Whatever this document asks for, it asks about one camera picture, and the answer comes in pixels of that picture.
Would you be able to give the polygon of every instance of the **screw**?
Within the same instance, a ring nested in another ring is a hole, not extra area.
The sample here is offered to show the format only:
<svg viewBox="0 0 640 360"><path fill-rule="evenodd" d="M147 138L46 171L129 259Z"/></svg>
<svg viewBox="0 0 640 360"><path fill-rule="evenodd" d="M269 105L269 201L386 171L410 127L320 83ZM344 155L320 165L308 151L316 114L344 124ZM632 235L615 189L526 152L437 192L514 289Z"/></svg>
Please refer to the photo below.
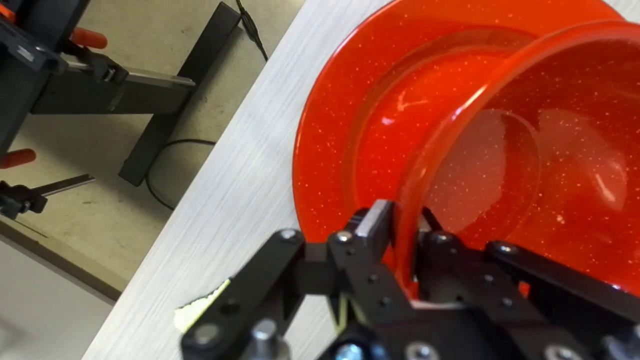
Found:
<svg viewBox="0 0 640 360"><path fill-rule="evenodd" d="M411 343L405 346L404 356L408 360L437 360L437 352L432 345L427 343Z"/></svg>
<svg viewBox="0 0 640 360"><path fill-rule="evenodd" d="M298 235L298 231L293 231L293 229L282 229L282 231L279 231L279 237L282 237L284 241L291 241L291 238L295 238L295 235Z"/></svg>
<svg viewBox="0 0 640 360"><path fill-rule="evenodd" d="M255 358L272 358L278 352L278 324L263 318L251 328L251 338L255 345Z"/></svg>
<svg viewBox="0 0 640 360"><path fill-rule="evenodd" d="M363 360L363 351L357 345L344 345L336 351L334 360Z"/></svg>
<svg viewBox="0 0 640 360"><path fill-rule="evenodd" d="M345 243L350 243L353 237L352 237L352 232L337 232L336 238L337 238L337 243L345 245Z"/></svg>
<svg viewBox="0 0 640 360"><path fill-rule="evenodd" d="M492 284L494 280L495 280L495 279L494 279L492 274L483 274L483 277L482 277L482 283L483 283L483 284Z"/></svg>
<svg viewBox="0 0 640 360"><path fill-rule="evenodd" d="M544 349L544 358L546 360L581 360L577 352L572 349L565 349L562 345L549 345Z"/></svg>
<svg viewBox="0 0 640 360"><path fill-rule="evenodd" d="M211 346L220 336L220 328L215 324L202 324L193 330L193 343L198 346Z"/></svg>
<svg viewBox="0 0 640 360"><path fill-rule="evenodd" d="M511 299L502 299L500 304L502 304L503 308L509 308L509 307L514 307L514 301L511 301Z"/></svg>

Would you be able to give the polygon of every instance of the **white tabletop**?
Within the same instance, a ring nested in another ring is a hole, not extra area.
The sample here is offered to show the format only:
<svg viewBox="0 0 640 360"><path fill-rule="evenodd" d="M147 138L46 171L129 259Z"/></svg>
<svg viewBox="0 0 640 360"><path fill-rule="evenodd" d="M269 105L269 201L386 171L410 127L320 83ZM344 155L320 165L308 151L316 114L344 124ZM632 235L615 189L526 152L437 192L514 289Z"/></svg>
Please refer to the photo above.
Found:
<svg viewBox="0 0 640 360"><path fill-rule="evenodd" d="M241 268L273 231L295 226L290 178L301 107L327 56L382 5L306 0L85 358L180 358L173 311ZM640 19L636 0L609 5ZM293 358L311 358L327 340L320 304L287 336Z"/></svg>

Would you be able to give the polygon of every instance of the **black cable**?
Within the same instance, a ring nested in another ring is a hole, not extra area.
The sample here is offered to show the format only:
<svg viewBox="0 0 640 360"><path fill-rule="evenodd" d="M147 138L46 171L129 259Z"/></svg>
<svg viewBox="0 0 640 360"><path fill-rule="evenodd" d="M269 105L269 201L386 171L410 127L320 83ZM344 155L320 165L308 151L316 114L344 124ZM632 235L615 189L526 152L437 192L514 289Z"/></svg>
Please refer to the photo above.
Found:
<svg viewBox="0 0 640 360"><path fill-rule="evenodd" d="M167 201L164 201L164 198L158 194L158 190L155 190L155 186L153 186L153 182L151 182L151 171L153 171L158 158L162 157L162 152L165 152L167 149L180 146L180 145L215 146L215 142L211 142L211 140L202 140L202 138L178 138L178 140L165 142L165 145L159 149L158 157L153 158L153 163L150 165L150 168L147 168L147 172L146 172L146 176L144 176L144 185L146 185L147 194L150 194L158 205L162 205L162 206L167 208L167 210L173 210L175 206L170 205Z"/></svg>
<svg viewBox="0 0 640 360"><path fill-rule="evenodd" d="M241 23L241 29L243 29L245 36L257 47L262 58L268 60L254 19L245 13L245 9L241 7L240 0L235 0L235 5L237 5L237 10L240 10L240 23Z"/></svg>

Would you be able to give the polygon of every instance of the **metal frame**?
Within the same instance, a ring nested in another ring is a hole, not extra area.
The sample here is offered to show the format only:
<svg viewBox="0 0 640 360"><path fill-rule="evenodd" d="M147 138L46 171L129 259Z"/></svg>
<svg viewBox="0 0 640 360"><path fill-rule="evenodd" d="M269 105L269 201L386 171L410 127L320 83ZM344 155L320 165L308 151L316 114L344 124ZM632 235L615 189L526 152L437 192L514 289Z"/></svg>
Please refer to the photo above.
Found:
<svg viewBox="0 0 640 360"><path fill-rule="evenodd" d="M0 0L18 24L0 19L0 157L32 114L153 114L119 176L139 185L173 133L191 94L215 66L237 29L240 14L220 3L178 76L124 70L101 54L95 65L118 76L100 76L94 65L67 63L67 39L87 0Z"/></svg>
<svg viewBox="0 0 640 360"><path fill-rule="evenodd" d="M215 66L215 60L228 47L237 24L240 24L240 14L228 5L220 3L214 17L207 21L205 29L202 31L189 56L185 58L185 63L178 72L178 76L191 78L198 85L195 93L199 90L199 85L203 83L203 78ZM124 166L119 168L119 178L131 185L141 185L150 166L158 158L162 146L173 133L185 108L188 108L188 100L175 114L155 114L150 120L150 124L138 138L133 151L129 152Z"/></svg>

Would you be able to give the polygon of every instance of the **glossy red plastic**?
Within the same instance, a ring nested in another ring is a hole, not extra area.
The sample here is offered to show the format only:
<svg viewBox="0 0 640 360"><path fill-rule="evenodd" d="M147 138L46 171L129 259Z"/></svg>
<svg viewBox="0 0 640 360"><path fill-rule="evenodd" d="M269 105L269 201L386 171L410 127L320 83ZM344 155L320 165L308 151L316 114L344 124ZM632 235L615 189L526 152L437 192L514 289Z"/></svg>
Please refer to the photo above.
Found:
<svg viewBox="0 0 640 360"><path fill-rule="evenodd" d="M301 231L323 241L376 198L397 201L396 271L410 280L426 205L474 249L514 241L640 292L637 271L622 274L640 268L637 70L620 63L640 58L636 32L599 0L391 3L350 36L308 99L293 158ZM563 56L581 42L594 44Z"/></svg>

